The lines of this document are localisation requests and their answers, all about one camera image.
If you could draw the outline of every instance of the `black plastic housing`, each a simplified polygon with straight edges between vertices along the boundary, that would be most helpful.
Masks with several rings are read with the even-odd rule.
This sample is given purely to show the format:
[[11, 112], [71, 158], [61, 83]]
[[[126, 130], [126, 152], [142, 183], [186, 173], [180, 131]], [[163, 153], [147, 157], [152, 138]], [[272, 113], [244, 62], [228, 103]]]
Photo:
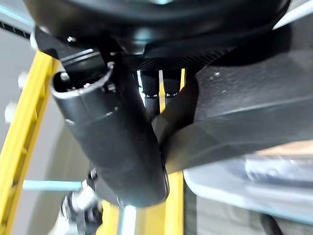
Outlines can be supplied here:
[[110, 70], [77, 89], [57, 73], [51, 90], [97, 175], [122, 205], [148, 207], [167, 198], [167, 174], [157, 139], [131, 73]]

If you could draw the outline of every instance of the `light blue strip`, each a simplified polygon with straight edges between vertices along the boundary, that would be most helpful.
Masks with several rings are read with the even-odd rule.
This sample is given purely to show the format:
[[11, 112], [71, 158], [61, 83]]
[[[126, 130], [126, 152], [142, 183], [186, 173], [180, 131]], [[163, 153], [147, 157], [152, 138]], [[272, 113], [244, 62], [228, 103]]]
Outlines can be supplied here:
[[29, 191], [79, 191], [82, 182], [24, 180], [23, 190]]
[[9, 16], [9, 17], [11, 17], [11, 18], [13, 18], [13, 19], [15, 19], [15, 20], [17, 20], [19, 22], [22, 22], [22, 23], [28, 25], [28, 26], [31, 26], [31, 27], [34, 26], [34, 23], [32, 21], [30, 21], [28, 19], [25, 19], [22, 16], [19, 16], [18, 13], [10, 10], [9, 8], [7, 8], [5, 6], [1, 6], [0, 5], [0, 13], [4, 14], [4, 15], [7, 15], [7, 16]]

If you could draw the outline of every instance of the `yellow strip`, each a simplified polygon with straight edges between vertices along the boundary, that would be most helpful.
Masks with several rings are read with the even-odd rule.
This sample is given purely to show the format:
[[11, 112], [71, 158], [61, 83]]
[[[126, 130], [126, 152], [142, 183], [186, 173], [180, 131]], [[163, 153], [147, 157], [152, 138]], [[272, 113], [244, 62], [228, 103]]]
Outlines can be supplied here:
[[37, 52], [0, 155], [0, 228], [9, 235], [59, 62]]
[[[180, 89], [185, 85], [185, 70], [181, 71]], [[160, 112], [165, 109], [165, 91], [160, 83]], [[183, 175], [169, 175], [170, 194], [164, 203], [137, 210], [135, 235], [183, 235]]]
[[96, 235], [117, 235], [119, 208], [107, 201], [103, 201], [102, 206], [102, 225], [97, 230]]

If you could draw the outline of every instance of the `yellow rail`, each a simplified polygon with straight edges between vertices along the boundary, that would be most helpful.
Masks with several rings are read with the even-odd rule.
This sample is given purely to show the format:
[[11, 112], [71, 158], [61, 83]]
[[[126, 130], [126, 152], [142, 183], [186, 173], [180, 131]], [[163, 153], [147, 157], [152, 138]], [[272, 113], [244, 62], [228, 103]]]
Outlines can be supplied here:
[[[181, 71], [180, 89], [185, 86]], [[160, 111], [165, 109], [165, 91], [160, 83]], [[164, 203], [137, 211], [135, 235], [183, 235], [183, 174], [169, 175], [170, 194]]]
[[0, 235], [11, 233], [31, 154], [59, 62], [37, 52], [0, 155]]

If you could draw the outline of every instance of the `black curved panel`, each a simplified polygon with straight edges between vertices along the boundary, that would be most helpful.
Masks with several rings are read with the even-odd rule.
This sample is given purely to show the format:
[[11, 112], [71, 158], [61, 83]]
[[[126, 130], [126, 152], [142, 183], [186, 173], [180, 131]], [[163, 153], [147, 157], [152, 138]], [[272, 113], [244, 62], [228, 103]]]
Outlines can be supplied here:
[[225, 38], [231, 41], [246, 37], [249, 32], [260, 33], [269, 30], [282, 17], [290, 2], [174, 0], [160, 5], [148, 0], [24, 1], [44, 31], [93, 44], [99, 43], [99, 37], [110, 36], [130, 54], [142, 53], [146, 45], [153, 42], [209, 34], [209, 41], [220, 43]]
[[168, 173], [313, 139], [313, 15], [197, 74], [194, 123], [162, 146]]

